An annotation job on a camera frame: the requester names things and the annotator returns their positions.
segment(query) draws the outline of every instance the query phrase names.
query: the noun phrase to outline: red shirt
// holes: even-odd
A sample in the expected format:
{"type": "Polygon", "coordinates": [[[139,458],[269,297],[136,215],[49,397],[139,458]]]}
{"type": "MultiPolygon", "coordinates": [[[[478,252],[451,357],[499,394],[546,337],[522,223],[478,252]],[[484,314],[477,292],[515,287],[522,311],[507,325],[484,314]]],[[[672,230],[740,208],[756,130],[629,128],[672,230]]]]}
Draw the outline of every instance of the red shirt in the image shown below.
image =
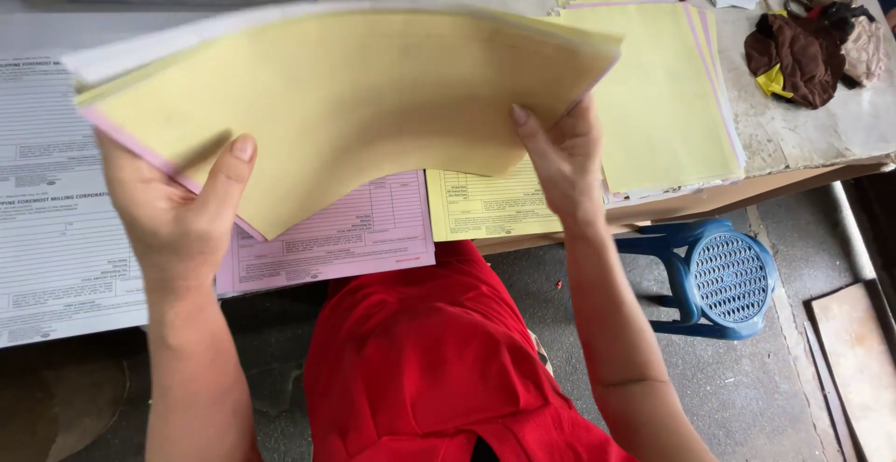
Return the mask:
{"type": "Polygon", "coordinates": [[[435,266],[330,283],[304,385],[315,460],[634,458],[585,420],[539,361],[519,310],[470,241],[435,266]]]}

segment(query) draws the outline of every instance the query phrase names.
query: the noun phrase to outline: wooden board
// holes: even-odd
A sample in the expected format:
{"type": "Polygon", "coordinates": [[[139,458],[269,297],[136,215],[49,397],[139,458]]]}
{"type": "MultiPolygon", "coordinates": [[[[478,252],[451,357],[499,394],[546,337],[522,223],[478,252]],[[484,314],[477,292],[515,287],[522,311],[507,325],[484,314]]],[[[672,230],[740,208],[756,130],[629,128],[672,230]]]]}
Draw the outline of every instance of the wooden board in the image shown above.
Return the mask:
{"type": "Polygon", "coordinates": [[[864,285],[812,301],[849,422],[868,462],[896,460],[896,364],[864,285]]]}

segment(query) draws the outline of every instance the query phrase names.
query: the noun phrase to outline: concrete floor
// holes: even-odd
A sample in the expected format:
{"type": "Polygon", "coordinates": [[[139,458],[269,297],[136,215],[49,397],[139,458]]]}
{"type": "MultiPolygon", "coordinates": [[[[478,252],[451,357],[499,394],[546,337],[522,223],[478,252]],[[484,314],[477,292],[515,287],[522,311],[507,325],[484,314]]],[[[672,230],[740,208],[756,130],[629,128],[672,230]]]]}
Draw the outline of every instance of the concrete floor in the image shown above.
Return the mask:
{"type": "MultiPolygon", "coordinates": [[[[748,340],[658,336],[685,411],[721,461],[839,460],[803,335],[803,301],[856,281],[832,190],[782,197],[726,217],[740,231],[758,233],[760,239],[767,234],[783,290],[767,312],[764,329],[748,340]]],[[[563,245],[496,254],[487,260],[542,341],[566,395],[588,420],[605,428],[591,399],[573,324],[563,245]],[[555,289],[561,280],[565,286],[555,289]]],[[[666,274],[658,260],[623,256],[623,262],[635,293],[667,293],[666,274]]],[[[249,378],[265,460],[311,458],[297,376],[324,288],[310,285],[224,301],[249,378]]],[[[643,305],[650,318],[671,318],[665,308],[643,305]]],[[[132,386],[112,427],[68,462],[142,460],[149,399],[142,334],[129,330],[108,337],[128,360],[132,386]]]]}

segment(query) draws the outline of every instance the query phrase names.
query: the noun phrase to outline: table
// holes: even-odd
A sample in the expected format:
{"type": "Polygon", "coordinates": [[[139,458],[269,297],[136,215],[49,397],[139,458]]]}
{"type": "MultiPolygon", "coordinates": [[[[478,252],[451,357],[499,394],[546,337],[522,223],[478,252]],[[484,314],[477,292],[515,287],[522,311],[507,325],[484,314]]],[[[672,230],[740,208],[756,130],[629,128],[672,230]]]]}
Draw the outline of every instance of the table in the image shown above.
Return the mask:
{"type": "MultiPolygon", "coordinates": [[[[544,15],[555,0],[437,0],[544,15]]],[[[711,8],[707,0],[690,0],[711,8]]],[[[617,229],[646,221],[722,214],[748,204],[826,183],[890,169],[896,162],[896,41],[885,38],[888,67],[868,89],[839,89],[818,111],[769,100],[745,65],[744,39],[759,14],[778,9],[782,0],[760,3],[753,11],[715,9],[722,72],[737,134],[746,153],[745,180],[608,211],[617,229]]],[[[883,19],[876,0],[859,0],[883,19]]],[[[159,30],[214,14],[215,10],[166,12],[132,7],[52,6],[35,8],[0,0],[0,48],[12,54],[81,49],[159,30]]],[[[563,233],[484,238],[484,253],[556,242],[563,233]]]]}

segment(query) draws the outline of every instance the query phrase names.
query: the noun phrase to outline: white paper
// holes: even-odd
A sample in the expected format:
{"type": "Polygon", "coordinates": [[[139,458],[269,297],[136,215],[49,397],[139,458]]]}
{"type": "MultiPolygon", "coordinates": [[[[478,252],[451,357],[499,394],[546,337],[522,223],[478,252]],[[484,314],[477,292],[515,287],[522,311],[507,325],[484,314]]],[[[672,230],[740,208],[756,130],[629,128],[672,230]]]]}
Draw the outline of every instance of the white paper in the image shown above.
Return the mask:
{"type": "Polygon", "coordinates": [[[0,347],[147,321],[70,79],[51,57],[0,58],[0,347]]]}

